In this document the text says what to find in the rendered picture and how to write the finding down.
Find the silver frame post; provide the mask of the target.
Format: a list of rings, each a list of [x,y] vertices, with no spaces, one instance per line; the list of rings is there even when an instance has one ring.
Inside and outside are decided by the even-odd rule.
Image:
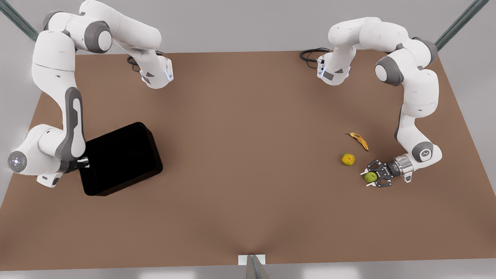
[[[36,42],[38,31],[7,0],[0,0],[0,11],[32,42]]]
[[[247,255],[246,279],[271,279],[257,255]]]
[[[489,0],[473,0],[460,16],[443,32],[435,42],[440,51],[486,4]]]

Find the yellow banana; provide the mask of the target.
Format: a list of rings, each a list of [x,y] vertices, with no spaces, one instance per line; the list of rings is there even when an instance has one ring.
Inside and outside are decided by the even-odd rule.
[[[369,145],[362,136],[356,133],[349,133],[349,134],[346,133],[346,134],[354,138],[356,141],[358,141],[362,145],[362,147],[365,148],[365,150],[369,151]]]

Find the white post foot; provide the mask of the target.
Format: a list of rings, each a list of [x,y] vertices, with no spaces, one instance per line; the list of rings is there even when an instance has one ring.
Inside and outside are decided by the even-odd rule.
[[[265,254],[256,254],[256,255],[239,255],[238,256],[238,265],[247,265],[248,260],[251,256],[258,258],[259,262],[262,265],[266,264],[266,255]]]

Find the black storage box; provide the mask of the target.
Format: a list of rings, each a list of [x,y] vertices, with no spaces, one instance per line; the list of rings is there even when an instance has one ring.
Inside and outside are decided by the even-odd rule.
[[[88,196],[108,196],[163,170],[153,135],[142,122],[87,141],[82,156],[89,161],[79,169]]]

